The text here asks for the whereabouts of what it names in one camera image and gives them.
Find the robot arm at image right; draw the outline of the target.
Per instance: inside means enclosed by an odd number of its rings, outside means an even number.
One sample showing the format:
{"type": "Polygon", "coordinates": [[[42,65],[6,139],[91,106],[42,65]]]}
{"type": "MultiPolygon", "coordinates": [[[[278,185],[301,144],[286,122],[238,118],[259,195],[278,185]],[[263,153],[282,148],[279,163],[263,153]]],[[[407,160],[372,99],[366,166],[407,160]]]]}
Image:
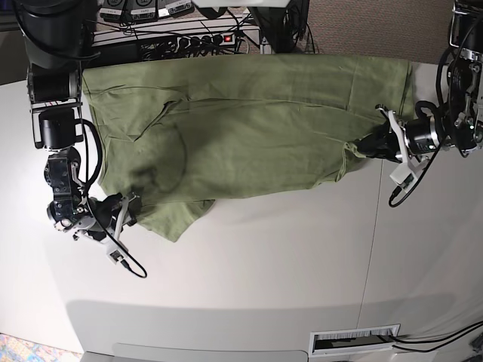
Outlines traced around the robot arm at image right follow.
{"type": "Polygon", "coordinates": [[[418,101],[413,121],[386,118],[359,151],[371,158],[404,163],[454,147],[463,158],[482,146],[482,3],[455,1],[435,80],[436,103],[418,101]]]}

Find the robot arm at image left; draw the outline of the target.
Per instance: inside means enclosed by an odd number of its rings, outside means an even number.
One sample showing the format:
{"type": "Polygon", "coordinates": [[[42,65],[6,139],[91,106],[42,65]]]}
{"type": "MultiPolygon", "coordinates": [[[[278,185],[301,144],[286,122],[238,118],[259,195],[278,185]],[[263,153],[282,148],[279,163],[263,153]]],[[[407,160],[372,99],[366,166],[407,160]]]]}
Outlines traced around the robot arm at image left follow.
{"type": "Polygon", "coordinates": [[[412,105],[406,60],[361,55],[210,55],[151,60],[91,49],[80,1],[16,1],[34,143],[54,226],[104,245],[138,222],[176,241],[220,199],[336,182],[375,105],[412,105]]]}

